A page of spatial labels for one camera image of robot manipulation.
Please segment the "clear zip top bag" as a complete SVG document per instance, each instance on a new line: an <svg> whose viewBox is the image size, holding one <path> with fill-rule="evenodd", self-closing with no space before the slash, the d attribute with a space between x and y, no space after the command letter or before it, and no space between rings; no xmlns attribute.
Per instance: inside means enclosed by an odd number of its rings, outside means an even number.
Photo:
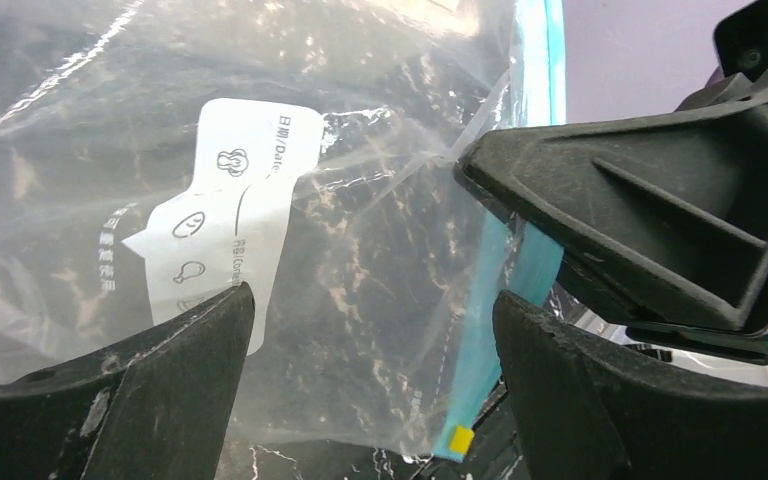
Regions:
<svg viewBox="0 0 768 480"><path fill-rule="evenodd" d="M559 1L0 1L0 383L246 283L231 438L457 459L560 250L456 163L564 74Z"/></svg>

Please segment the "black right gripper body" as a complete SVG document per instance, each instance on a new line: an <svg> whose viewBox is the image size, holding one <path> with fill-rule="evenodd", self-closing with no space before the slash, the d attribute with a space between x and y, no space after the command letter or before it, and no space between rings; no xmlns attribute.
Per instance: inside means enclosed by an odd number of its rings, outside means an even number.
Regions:
<svg viewBox="0 0 768 480"><path fill-rule="evenodd" d="M678 106L692 110L746 98L768 70L768 0L753 1L721 20L713 32L719 66L705 87Z"/></svg>

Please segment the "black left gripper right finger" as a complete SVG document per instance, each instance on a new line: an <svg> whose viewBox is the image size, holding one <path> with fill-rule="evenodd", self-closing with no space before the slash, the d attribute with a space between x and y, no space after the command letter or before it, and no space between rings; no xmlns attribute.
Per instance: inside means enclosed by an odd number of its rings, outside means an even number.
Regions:
<svg viewBox="0 0 768 480"><path fill-rule="evenodd" d="M768 387L689 371L504 291L496 349L534 479L768 479Z"/></svg>

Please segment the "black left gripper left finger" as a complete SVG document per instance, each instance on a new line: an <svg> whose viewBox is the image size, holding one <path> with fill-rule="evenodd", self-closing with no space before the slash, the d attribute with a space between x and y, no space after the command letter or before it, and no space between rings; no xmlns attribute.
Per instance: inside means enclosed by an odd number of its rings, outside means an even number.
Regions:
<svg viewBox="0 0 768 480"><path fill-rule="evenodd" d="M0 385L0 479L211 479L255 300L232 287L165 323Z"/></svg>

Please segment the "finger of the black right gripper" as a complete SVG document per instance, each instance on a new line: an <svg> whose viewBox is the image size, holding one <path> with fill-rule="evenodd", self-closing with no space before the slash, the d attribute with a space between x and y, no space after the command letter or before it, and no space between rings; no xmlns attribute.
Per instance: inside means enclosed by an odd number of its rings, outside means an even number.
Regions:
<svg viewBox="0 0 768 480"><path fill-rule="evenodd" d="M768 73L702 108L493 131L459 167L564 248L564 287L607 320L768 326Z"/></svg>

